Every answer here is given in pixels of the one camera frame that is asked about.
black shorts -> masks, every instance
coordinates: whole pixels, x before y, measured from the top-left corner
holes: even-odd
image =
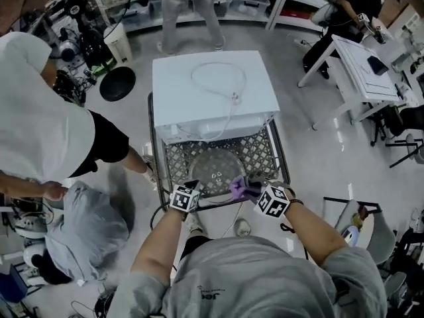
[[[187,256],[188,254],[192,253],[196,248],[202,246],[205,244],[205,242],[211,241],[213,239],[209,239],[205,236],[195,236],[191,237],[190,239],[187,239],[185,242],[184,251],[181,255],[180,261]]]
[[[95,136],[91,150],[81,166],[70,177],[78,177],[88,172],[96,172],[96,160],[120,162],[129,152],[129,138],[113,123],[98,113],[91,112],[94,120]]]

metal grate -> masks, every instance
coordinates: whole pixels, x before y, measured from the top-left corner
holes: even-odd
[[[165,163],[168,167],[168,177],[172,187],[189,180],[190,167],[201,153],[213,149],[228,150],[241,161],[246,175],[250,178],[264,176],[278,177],[278,167],[272,151],[268,131],[263,129],[258,134],[213,142],[182,142],[165,146]],[[228,178],[213,178],[203,185],[202,197],[214,197],[227,194]]]

person in black clothing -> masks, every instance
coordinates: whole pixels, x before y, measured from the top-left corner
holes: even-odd
[[[303,58],[303,68],[308,72],[316,61],[321,57],[327,47],[331,44],[331,35],[339,35],[343,38],[359,43],[364,34],[364,25],[358,20],[358,15],[364,13],[372,21],[382,9],[382,0],[337,0],[338,11],[330,18],[330,26],[326,35],[317,42]],[[320,72],[325,79],[329,79],[327,64],[324,63]]]

black metal cart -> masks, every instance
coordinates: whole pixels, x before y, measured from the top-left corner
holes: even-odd
[[[154,128],[153,93],[148,96],[148,116],[150,126],[150,140],[154,157],[154,173],[158,180],[158,193],[160,208],[166,210],[169,204],[170,193],[174,185],[182,184],[189,180],[189,170],[193,161],[208,150],[225,150],[231,152],[241,161],[243,168],[250,178],[265,177],[270,179],[283,179],[290,184],[286,157],[281,145],[275,121],[268,123],[265,129],[252,136],[217,140],[213,142],[181,142],[165,145],[157,138]],[[230,194],[229,183],[231,180],[217,179],[203,186],[201,200],[218,195]],[[197,211],[214,209],[246,199],[223,201],[201,205]]]

white trash bin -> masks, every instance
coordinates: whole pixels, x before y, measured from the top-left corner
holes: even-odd
[[[132,64],[133,53],[128,42],[124,25],[119,23],[113,27],[107,27],[103,33],[105,44],[111,50],[118,64]]]

